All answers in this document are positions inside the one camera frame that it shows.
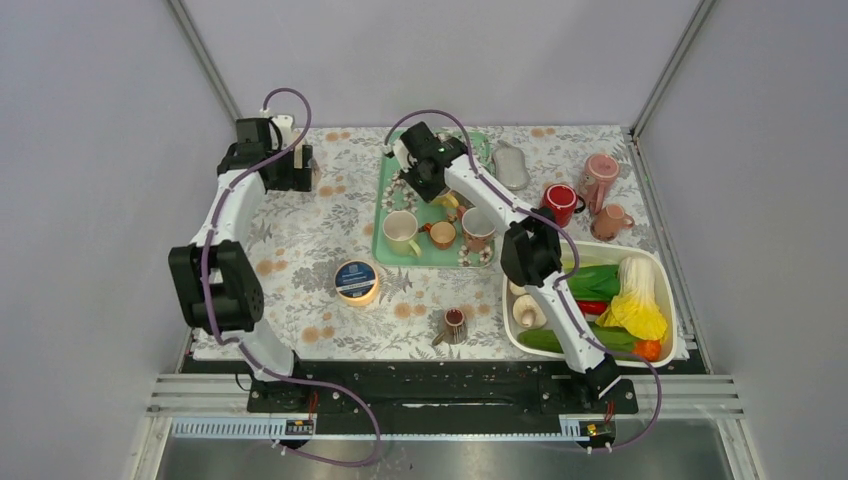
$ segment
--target white basket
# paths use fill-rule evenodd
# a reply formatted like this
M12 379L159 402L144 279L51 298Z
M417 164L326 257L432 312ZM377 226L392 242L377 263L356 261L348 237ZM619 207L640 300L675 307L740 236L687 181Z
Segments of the white basket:
M593 242L574 242L577 245L577 252L580 253L580 265L607 265L618 264L625 257L643 257L651 260L654 270L654 298L657 306L668 322L668 333L666 334L665 342L662 345L660 359L656 362L651 362L654 367L662 367L674 358L677 352L677 316L674 309L674 297L671 294L671 284L668 282L668 275L659 260L650 253L630 247L620 247L618 245L607 245L603 243ZM574 265L574 258L571 255L571 248L567 243L562 243L562 265L563 270L568 270ZM504 276L503 281L503 321L506 335L509 341L519 349L540 355L543 357L565 359L561 353L546 352L529 348L518 342L518 335L527 330L519 325L512 318L512 304L515 302L516 296L509 291L509 280ZM549 329L550 323L543 327ZM616 360L616 363L622 367L647 368L644 363L634 360Z

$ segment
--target green tray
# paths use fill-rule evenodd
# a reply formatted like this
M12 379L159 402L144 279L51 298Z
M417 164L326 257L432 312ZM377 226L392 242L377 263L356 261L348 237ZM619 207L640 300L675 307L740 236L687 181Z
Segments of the green tray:
M394 142L402 131L398 130L392 134L390 142ZM470 132L471 146L474 153L474 160L479 162L486 170L494 174L494 166L489 159L489 140L480 132ZM404 266L404 267L483 267L488 265L495 256L495 242L490 242L488 255L477 253L467 253L467 250L462 248L462 227L459 222L454 223L457 229L456 240L447 250L439 250L430 242L430 237L426 232L419 233L415 241L421 247L421 257L413 257L411 255L397 255L389 249L386 243L386 238L383 236L383 220L386 216L395 210L407 210L415 214L418 218L418 225L422 226L425 223L436 223L440 220L446 220L448 213L455 213L452 209L448 210L445 207L430 205L425 203L421 198L406 185L406 182L398 179L395 175L400 170L400 165L394 158L383 157L380 166L380 181L377 184L377 207L374 213L374 234L371 241L371 250L374 252L374 258L386 266ZM461 195L457 195L460 204L466 207L471 206L465 201Z

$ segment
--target mushroom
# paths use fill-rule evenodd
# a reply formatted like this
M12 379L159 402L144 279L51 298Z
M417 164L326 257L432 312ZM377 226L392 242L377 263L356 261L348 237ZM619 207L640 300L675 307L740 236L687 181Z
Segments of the mushroom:
M512 318L522 327L530 329L541 328L548 323L539 304L530 295L518 297L512 305Z
M524 290L524 287L519 287L518 285L509 282L509 291L512 292L516 297L520 297L522 295L527 295L527 290Z

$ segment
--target blue lid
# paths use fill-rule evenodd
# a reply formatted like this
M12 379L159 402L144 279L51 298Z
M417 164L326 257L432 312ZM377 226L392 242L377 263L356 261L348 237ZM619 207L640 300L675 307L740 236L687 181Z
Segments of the blue lid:
M377 274L365 262L348 262L336 272L335 286L340 295L357 298L367 294L377 283Z

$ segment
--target yellow mug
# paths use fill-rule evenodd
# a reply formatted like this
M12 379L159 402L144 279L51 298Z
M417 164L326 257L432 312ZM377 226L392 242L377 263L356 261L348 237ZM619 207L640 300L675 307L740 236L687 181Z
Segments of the yellow mug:
M456 199L452 192L448 192L444 195L439 195L438 197L434 198L433 201L430 203L432 203L433 205L440 205L445 208L459 207L459 201Z
M418 219L405 210L392 212L383 220L383 236L389 248L398 255L421 257L421 247L415 243L416 235Z

